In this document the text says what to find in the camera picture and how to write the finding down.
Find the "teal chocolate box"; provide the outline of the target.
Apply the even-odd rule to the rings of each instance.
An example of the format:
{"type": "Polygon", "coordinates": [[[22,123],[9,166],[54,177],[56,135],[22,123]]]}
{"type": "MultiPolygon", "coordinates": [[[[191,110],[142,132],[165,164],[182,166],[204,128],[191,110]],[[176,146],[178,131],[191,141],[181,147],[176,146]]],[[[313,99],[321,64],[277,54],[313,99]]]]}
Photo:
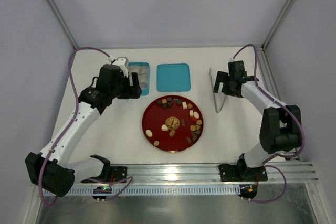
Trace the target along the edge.
{"type": "Polygon", "coordinates": [[[142,96],[149,94],[150,87],[150,65],[147,62],[130,62],[129,68],[131,72],[138,74],[138,81],[142,90],[142,96]]]}

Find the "metal tongs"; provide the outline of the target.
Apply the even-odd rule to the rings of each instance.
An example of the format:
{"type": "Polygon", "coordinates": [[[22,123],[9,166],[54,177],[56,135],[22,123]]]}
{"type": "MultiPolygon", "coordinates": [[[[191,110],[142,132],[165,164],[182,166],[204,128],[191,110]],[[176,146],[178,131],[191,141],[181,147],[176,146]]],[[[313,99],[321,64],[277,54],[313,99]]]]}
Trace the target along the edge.
{"type": "Polygon", "coordinates": [[[209,80],[210,80],[210,84],[211,84],[211,91],[212,91],[214,109],[215,109],[216,114],[220,114],[220,112],[222,111],[222,109],[224,107],[227,96],[213,92],[215,81],[213,79],[213,74],[212,74],[212,69],[211,68],[209,68],[209,80]]]}

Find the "white heart chocolate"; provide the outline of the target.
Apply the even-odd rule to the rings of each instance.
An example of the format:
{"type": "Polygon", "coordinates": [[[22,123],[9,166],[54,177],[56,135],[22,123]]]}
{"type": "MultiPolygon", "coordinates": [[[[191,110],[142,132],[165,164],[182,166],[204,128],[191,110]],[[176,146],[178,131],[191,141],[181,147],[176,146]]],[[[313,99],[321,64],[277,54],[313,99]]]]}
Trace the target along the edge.
{"type": "Polygon", "coordinates": [[[168,127],[167,127],[166,125],[162,125],[162,126],[161,126],[161,130],[162,130],[162,131],[168,131],[168,127]]]}

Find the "tan caramel square chocolate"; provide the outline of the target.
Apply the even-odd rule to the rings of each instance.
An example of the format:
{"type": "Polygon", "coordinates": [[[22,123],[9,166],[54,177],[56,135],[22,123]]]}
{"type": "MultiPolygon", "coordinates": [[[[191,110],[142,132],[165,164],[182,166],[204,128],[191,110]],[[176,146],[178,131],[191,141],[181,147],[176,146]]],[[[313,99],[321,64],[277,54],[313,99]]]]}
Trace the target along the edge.
{"type": "Polygon", "coordinates": [[[170,137],[173,137],[174,134],[175,134],[175,130],[171,130],[170,133],[169,133],[169,136],[170,136],[170,137]]]}

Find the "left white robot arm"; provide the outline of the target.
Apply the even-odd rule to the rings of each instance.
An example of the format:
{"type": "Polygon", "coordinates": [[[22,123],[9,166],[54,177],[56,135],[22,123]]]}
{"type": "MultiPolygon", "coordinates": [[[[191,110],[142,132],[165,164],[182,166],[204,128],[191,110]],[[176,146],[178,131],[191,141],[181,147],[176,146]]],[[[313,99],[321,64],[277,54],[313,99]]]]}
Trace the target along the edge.
{"type": "Polygon", "coordinates": [[[75,110],[55,137],[38,153],[30,152],[25,164],[31,182],[57,197],[63,197],[76,183],[85,180],[106,182],[110,161],[93,154],[86,160],[69,163],[70,157],[91,125],[114,99],[138,99],[142,90],[138,74],[116,63],[105,64],[90,86],[76,95],[75,110]]]}

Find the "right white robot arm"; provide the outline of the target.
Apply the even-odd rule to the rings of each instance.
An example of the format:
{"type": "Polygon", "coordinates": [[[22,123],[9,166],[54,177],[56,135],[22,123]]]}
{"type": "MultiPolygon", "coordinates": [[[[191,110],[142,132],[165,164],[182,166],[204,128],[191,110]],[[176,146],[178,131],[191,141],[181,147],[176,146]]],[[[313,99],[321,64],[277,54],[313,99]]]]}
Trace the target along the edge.
{"type": "Polygon", "coordinates": [[[283,152],[303,146],[301,111],[264,90],[243,61],[228,63],[228,72],[219,71],[212,82],[213,93],[248,100],[262,116],[259,143],[239,156],[235,165],[221,164],[222,182],[267,181],[266,163],[283,152]]]}

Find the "white oval chocolate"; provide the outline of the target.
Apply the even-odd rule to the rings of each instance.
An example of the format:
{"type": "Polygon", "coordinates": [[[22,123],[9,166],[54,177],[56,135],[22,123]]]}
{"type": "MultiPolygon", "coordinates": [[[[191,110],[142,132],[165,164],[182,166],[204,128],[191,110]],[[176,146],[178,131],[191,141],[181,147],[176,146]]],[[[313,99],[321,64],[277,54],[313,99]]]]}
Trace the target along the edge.
{"type": "Polygon", "coordinates": [[[196,111],[194,111],[194,112],[193,112],[193,117],[196,118],[196,119],[199,119],[199,118],[200,118],[200,117],[199,117],[199,113],[196,112],[196,111]]]}
{"type": "Polygon", "coordinates": [[[146,133],[146,135],[147,135],[148,137],[152,137],[152,136],[153,136],[153,133],[152,133],[151,130],[146,130],[145,133],[146,133]]]}

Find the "white oval chocolate right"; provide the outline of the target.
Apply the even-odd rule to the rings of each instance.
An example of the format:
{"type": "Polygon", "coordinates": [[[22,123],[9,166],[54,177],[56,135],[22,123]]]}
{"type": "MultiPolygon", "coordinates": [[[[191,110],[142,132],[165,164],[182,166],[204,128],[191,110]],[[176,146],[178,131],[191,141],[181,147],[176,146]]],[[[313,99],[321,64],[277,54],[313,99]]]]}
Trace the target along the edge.
{"type": "Polygon", "coordinates": [[[200,118],[200,117],[199,117],[199,113],[196,112],[196,111],[194,111],[194,112],[193,112],[193,117],[196,118],[196,119],[199,119],[199,118],[200,118]]]}

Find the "cream rectangular chocolate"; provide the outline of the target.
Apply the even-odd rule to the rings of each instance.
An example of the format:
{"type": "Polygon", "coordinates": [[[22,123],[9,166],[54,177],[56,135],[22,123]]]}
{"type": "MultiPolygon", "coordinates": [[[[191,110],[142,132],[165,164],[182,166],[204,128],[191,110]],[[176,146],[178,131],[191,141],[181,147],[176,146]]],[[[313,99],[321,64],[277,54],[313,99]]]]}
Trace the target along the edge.
{"type": "Polygon", "coordinates": [[[187,103],[184,101],[184,102],[182,102],[182,107],[183,107],[183,109],[187,109],[188,107],[187,107],[187,103]]]}

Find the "teal box lid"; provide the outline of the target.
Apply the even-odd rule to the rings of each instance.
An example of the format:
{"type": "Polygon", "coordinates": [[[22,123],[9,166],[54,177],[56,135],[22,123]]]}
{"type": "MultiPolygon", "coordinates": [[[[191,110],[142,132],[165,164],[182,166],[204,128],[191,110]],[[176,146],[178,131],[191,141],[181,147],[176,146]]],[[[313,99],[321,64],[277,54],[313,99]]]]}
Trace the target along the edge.
{"type": "Polygon", "coordinates": [[[188,92],[191,89],[190,68],[186,63],[160,64],[156,70],[158,92],[188,92]]]}

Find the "round red lacquer tray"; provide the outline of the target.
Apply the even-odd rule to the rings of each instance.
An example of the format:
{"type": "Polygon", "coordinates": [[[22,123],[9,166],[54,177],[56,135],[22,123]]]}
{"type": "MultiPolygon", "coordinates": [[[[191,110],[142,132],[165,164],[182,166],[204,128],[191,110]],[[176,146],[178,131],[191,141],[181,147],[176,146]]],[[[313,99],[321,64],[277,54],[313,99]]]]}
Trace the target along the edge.
{"type": "Polygon", "coordinates": [[[165,152],[181,152],[194,146],[201,138],[205,121],[199,107],[188,98],[180,95],[165,95],[156,98],[145,109],[142,121],[142,131],[148,142],[154,146],[155,141],[159,141],[158,146],[154,146],[165,152]],[[187,109],[183,109],[182,102],[187,103],[187,109]],[[167,108],[163,109],[162,104],[166,103],[167,108]],[[199,113],[199,119],[193,117],[193,112],[199,113]],[[162,131],[161,126],[166,125],[168,131],[162,131]],[[152,137],[148,137],[146,130],[151,130],[152,137]],[[171,130],[175,130],[173,137],[169,136],[171,130]]]}

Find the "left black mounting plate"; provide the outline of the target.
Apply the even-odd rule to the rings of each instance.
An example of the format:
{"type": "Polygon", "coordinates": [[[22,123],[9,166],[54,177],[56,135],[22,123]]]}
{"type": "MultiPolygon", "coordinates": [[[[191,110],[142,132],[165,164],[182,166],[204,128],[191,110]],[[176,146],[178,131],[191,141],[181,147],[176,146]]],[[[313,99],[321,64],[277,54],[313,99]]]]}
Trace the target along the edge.
{"type": "Polygon", "coordinates": [[[101,182],[117,182],[127,177],[126,166],[107,166],[103,168],[102,173],[97,177],[82,180],[81,183],[93,183],[94,181],[101,182]]]}

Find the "black mounting plate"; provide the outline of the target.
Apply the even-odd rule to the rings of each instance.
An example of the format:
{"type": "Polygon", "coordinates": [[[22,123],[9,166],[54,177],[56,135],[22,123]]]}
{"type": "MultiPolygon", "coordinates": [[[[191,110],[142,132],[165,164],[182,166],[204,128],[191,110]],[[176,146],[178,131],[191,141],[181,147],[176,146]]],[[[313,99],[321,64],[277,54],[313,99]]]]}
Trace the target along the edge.
{"type": "Polygon", "coordinates": [[[221,164],[218,166],[222,182],[265,182],[268,180],[264,166],[249,168],[245,166],[221,164]]]}
{"type": "Polygon", "coordinates": [[[97,177],[82,180],[81,183],[93,183],[94,181],[101,182],[117,182],[127,177],[126,166],[107,166],[103,168],[102,173],[97,177]]]}

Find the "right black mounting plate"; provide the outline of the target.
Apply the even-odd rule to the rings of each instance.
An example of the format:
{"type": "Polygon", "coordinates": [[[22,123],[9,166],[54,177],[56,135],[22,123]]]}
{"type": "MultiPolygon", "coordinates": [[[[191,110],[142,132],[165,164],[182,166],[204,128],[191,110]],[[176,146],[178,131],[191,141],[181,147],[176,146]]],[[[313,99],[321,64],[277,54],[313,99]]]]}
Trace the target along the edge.
{"type": "Polygon", "coordinates": [[[245,166],[221,164],[218,166],[222,182],[265,182],[268,180],[264,166],[249,168],[245,166]]]}

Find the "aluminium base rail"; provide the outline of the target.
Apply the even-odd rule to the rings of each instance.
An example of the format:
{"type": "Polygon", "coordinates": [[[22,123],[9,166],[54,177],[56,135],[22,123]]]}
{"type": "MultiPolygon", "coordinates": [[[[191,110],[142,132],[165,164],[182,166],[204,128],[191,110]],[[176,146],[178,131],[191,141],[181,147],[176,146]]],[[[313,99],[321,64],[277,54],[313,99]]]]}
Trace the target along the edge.
{"type": "MultiPolygon", "coordinates": [[[[136,183],[153,182],[221,182],[238,183],[232,172],[222,170],[218,163],[199,164],[113,164],[111,169],[133,177],[136,183]]],[[[317,183],[318,175],[309,162],[273,162],[258,175],[260,183],[317,183]]]]}

